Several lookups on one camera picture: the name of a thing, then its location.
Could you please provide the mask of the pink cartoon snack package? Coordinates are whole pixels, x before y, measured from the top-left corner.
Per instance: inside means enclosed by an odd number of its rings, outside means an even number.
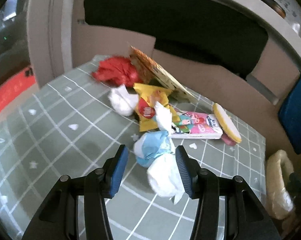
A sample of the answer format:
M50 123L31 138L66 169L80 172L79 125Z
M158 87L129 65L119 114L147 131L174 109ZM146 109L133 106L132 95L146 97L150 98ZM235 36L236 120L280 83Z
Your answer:
M214 114L190 111L177 112L180 120L172 123L172 138L220 139L223 130Z

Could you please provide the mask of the yellow snack wrapper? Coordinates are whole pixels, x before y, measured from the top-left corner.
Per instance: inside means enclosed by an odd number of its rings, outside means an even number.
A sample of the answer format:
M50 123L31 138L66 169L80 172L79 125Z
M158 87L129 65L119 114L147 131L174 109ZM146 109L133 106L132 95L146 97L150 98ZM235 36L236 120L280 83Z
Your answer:
M180 121L180 118L174 108L169 104L168 96L172 94L171 89L134 83L133 89L139 96L139 101L135 111L139 116L140 132L146 132L157 129L155 120L155 103L159 102L172 114L172 122Z

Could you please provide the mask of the yellow white round lid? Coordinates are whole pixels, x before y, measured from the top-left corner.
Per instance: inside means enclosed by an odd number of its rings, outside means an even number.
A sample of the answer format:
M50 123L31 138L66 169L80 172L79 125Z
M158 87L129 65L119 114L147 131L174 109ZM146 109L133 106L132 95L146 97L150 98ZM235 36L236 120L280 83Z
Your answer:
M223 133L226 133L232 140L236 141L237 144L241 143L242 137L223 107L221 107L218 103L214 103L212 111L223 130Z

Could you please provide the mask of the blue hanging towel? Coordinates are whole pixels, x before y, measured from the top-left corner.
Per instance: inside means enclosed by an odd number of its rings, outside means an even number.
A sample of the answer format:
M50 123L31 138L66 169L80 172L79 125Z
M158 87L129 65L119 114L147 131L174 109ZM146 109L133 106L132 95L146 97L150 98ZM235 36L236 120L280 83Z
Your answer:
M282 103L278 119L296 154L301 154L301 77Z

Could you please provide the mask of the blue white wrapper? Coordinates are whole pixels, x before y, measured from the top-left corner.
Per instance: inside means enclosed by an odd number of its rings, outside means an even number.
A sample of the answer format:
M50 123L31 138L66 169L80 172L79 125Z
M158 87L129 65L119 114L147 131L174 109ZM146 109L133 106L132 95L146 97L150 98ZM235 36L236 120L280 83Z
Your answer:
M133 153L137 163L148 168L163 154L174 154L175 146L168 131L148 132L134 144Z

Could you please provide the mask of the red crumpled plastic bag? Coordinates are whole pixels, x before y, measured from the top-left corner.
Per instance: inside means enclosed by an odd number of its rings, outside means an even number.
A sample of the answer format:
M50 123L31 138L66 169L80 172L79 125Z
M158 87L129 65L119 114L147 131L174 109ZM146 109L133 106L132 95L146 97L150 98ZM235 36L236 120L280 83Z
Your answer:
M97 70L92 72L91 76L96 81L116 87L120 85L133 87L134 83L143 83L131 60L123 56L112 56L100 61Z

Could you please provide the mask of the white paper towel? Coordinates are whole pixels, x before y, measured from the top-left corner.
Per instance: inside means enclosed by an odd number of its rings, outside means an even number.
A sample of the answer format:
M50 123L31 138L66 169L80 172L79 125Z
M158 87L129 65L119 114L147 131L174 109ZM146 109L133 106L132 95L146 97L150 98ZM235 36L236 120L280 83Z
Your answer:
M176 205L185 192L175 155L165 153L157 157L147 169L152 190L161 198L169 198Z

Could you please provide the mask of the orange patterned snack bag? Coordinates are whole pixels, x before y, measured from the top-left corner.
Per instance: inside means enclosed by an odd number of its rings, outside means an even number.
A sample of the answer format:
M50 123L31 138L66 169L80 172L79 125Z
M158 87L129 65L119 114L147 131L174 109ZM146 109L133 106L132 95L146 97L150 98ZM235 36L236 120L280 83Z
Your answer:
M163 88L170 89L171 96L179 102L196 103L198 101L175 77L139 49L131 46L129 57L140 79L146 85L160 84Z

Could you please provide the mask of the pink purple sponge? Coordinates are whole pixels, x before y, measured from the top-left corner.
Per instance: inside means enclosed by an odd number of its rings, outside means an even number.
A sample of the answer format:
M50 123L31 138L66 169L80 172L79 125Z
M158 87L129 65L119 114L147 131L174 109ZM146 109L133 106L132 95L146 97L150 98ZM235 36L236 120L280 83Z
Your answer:
M235 146L237 144L237 142L232 140L226 133L223 133L221 140L228 146Z

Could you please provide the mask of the cream trash bag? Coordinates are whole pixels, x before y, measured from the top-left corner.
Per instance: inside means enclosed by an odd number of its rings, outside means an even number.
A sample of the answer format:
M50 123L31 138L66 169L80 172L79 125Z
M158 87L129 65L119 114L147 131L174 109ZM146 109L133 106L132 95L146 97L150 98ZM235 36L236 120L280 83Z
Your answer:
M266 207L271 217L283 220L294 209L293 200L287 190L289 176L294 167L287 153L278 150L266 162Z

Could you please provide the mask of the white tissue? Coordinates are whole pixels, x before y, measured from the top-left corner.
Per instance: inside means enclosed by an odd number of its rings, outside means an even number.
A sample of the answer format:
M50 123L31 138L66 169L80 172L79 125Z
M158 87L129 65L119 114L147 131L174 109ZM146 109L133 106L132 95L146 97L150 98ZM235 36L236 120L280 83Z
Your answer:
M108 99L116 113L122 116L131 116L138 104L139 95L130 94L125 85L120 85L110 90Z

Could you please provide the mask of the dark glass door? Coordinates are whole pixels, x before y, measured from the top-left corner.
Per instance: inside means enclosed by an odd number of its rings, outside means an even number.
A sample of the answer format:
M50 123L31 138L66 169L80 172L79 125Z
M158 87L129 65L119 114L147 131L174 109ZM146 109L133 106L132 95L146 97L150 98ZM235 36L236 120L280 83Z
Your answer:
M29 64L29 0L6 0L0 9L0 84Z

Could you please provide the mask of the red floor mat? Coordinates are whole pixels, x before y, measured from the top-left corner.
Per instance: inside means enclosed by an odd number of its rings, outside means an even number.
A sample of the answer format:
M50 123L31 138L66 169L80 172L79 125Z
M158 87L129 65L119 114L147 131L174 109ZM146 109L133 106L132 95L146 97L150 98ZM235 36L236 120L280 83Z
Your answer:
M31 65L6 80L0 86L0 112L34 84L36 84L36 78Z

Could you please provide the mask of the green grid pattern tablecloth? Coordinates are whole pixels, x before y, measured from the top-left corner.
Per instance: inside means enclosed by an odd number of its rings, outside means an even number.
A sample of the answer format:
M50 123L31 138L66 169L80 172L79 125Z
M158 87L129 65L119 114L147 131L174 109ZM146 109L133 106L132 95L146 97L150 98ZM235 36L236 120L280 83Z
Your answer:
M141 136L133 117L113 110L109 86L92 79L102 60L95 56L45 85L0 123L0 219L12 239L21 239L60 176L86 175ZM197 201L159 197L130 154L106 207L115 239L188 239Z

